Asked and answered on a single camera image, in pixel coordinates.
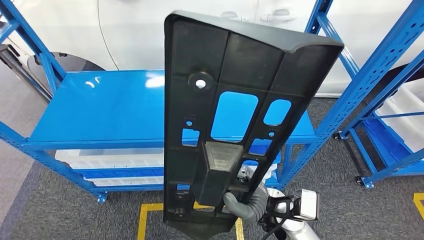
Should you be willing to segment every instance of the black plastic panel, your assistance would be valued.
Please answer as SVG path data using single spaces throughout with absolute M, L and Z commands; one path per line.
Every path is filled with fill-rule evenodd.
M 232 191 L 240 201 L 249 200 L 342 49 L 340 42 L 307 33 L 184 11 L 169 15 L 164 221 L 199 240 L 229 231 L 236 217 L 222 212 L 223 195 Z M 227 91 L 258 98 L 240 142 L 211 138 L 220 95 Z M 291 107 L 281 124 L 266 125 L 268 108 L 279 99 Z M 182 145 L 183 129 L 199 131 L 197 146 Z M 264 156 L 249 153 L 254 139 L 271 141 Z M 259 163 L 248 182 L 237 179 L 245 160 Z M 190 190 L 177 193 L 177 184 Z M 195 201 L 215 209 L 196 211 Z

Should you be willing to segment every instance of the white storage box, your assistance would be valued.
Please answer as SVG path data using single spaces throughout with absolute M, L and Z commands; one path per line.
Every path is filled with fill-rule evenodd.
M 85 178 L 97 187 L 164 184 L 164 176 Z
M 57 150 L 55 158 L 73 169 L 163 167 L 163 148 Z
M 375 114 L 378 116 L 424 112 L 424 78 L 404 83 Z M 424 115 L 381 119 L 414 153 L 424 148 Z

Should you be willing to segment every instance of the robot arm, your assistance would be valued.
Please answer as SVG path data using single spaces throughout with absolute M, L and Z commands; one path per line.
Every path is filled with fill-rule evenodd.
M 243 172 L 247 178 L 252 175 L 247 168 Z M 278 240 L 320 240 L 305 222 L 318 218 L 319 194 L 315 191 L 299 189 L 285 196 L 261 183 L 248 204 L 238 202 L 231 192 L 227 192 L 223 200 L 229 212 L 246 222 L 258 222 L 268 232 L 262 240 L 272 234 Z

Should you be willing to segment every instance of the car door handle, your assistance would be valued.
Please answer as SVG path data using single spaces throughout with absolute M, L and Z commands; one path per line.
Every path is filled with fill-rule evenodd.
M 271 14 L 260 16 L 262 22 L 288 22 L 297 18 L 297 16 L 293 15 L 293 11 L 290 8 L 276 9 Z
M 240 22 L 247 22 L 249 20 L 246 17 L 238 16 L 237 13 L 234 11 L 224 11 L 221 13 L 220 17 L 224 19 L 230 19 L 230 20 L 235 20 Z

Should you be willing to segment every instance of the white car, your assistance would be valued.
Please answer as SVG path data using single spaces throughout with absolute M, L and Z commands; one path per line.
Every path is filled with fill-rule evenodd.
M 361 67 L 410 2 L 334 0 L 328 18 Z M 14 4 L 53 53 L 77 56 L 104 70 L 134 70 L 164 68 L 163 22 L 174 10 L 303 32 L 315 0 L 14 0 Z M 15 47 L 23 63 L 34 55 L 16 32 L 4 43 Z M 394 67 L 409 63 L 422 49 L 423 36 Z M 338 60 L 317 96 L 338 97 L 350 81 Z

